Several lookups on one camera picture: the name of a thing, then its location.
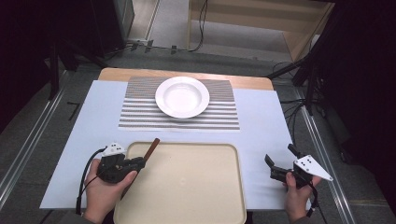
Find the plastic tray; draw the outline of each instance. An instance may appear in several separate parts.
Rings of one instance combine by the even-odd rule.
[[[129,146],[144,156],[150,142]],[[242,224],[246,208],[236,148],[161,142],[116,205],[117,224]]]

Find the hand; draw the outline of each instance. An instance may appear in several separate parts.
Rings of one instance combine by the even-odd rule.
[[[316,186],[320,182],[320,179],[320,177],[314,176],[312,178],[313,186]],[[306,202],[312,193],[312,189],[308,185],[297,189],[296,179],[291,172],[286,174],[286,182],[289,189],[286,194],[285,209],[289,217],[289,222],[293,223],[299,218],[306,216]]]
[[[100,160],[94,159],[90,172],[85,179],[85,185],[96,177]],[[132,171],[117,184],[109,184],[99,177],[86,187],[87,209],[84,218],[93,223],[102,223],[103,219],[114,207],[124,189],[129,187],[137,176],[137,171]]]

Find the white plate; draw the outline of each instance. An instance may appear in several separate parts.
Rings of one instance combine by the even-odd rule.
[[[171,117],[187,119],[201,114],[209,105],[209,91],[192,77],[171,77],[155,92],[161,111]]]

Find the white tablecloth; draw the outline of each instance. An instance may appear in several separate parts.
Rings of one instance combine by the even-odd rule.
[[[118,129],[127,82],[94,81],[40,205],[75,208],[88,158],[113,141],[128,147],[135,141],[228,143],[238,150],[247,210],[283,209],[285,188],[270,178],[264,161],[291,168],[290,134],[275,91],[233,89],[240,133],[126,132]]]

